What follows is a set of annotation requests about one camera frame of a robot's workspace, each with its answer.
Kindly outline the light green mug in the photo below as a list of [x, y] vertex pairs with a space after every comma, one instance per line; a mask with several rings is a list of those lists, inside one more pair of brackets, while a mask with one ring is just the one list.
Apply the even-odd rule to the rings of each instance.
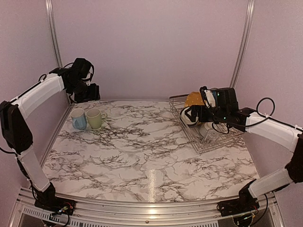
[[97, 108], [92, 108], [86, 112], [91, 129], [97, 130], [102, 127], [103, 121], [107, 118], [107, 113], [101, 112]]

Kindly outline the clear glass cup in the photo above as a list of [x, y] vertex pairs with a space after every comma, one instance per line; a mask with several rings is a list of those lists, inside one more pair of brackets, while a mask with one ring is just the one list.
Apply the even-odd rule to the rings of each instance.
[[210, 144], [216, 142], [219, 138], [219, 133], [214, 129], [208, 129], [204, 135], [204, 143]]

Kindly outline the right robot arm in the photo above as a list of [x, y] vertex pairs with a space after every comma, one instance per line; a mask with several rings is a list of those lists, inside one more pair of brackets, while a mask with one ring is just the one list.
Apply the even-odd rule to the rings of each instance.
[[223, 123], [226, 127], [256, 134], [293, 152], [284, 168], [249, 183], [239, 192], [234, 207], [244, 212], [260, 195], [280, 190], [291, 183], [303, 181], [303, 129], [261, 114], [257, 109], [239, 108], [234, 88], [199, 90], [202, 104], [191, 105], [180, 112], [181, 121], [190, 126], [198, 122]]

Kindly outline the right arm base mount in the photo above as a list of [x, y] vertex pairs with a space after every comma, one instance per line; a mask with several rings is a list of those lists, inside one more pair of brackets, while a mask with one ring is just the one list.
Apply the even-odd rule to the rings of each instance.
[[221, 213], [222, 217], [257, 210], [260, 207], [258, 199], [253, 198], [249, 192], [249, 186], [255, 180], [247, 183], [242, 189], [240, 189], [238, 198], [217, 203], [216, 208]]

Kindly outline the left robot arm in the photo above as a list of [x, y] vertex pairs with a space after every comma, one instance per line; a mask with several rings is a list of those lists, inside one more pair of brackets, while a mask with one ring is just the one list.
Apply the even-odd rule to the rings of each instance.
[[26, 119], [41, 104], [52, 96], [65, 91], [75, 103], [100, 99], [99, 86], [92, 83], [95, 68], [84, 59], [76, 58], [63, 68], [44, 74], [39, 81], [10, 101], [0, 104], [0, 126], [2, 136], [15, 155], [20, 170], [31, 182], [36, 200], [49, 210], [56, 210], [60, 200], [55, 188], [44, 174], [33, 149], [33, 135]]

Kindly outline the small white ribbed bowl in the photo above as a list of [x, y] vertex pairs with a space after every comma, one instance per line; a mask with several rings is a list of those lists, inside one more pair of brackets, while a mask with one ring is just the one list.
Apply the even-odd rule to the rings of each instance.
[[202, 137], [210, 136], [215, 134], [215, 130], [212, 127], [211, 122], [205, 122], [201, 124], [199, 128], [199, 133]]

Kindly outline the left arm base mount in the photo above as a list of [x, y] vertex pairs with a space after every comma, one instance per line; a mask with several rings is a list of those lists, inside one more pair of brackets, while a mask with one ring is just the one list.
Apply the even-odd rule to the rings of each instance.
[[44, 192], [35, 187], [32, 188], [32, 194], [35, 199], [35, 206], [44, 210], [58, 212], [67, 207], [65, 213], [72, 215], [75, 207], [75, 200], [57, 197], [55, 187], [51, 184]]

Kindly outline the light blue mug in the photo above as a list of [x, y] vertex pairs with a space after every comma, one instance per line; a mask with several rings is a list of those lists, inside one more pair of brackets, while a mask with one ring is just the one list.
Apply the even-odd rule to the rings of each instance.
[[85, 111], [81, 108], [76, 108], [71, 112], [72, 126], [77, 130], [85, 130], [87, 127], [87, 120]]

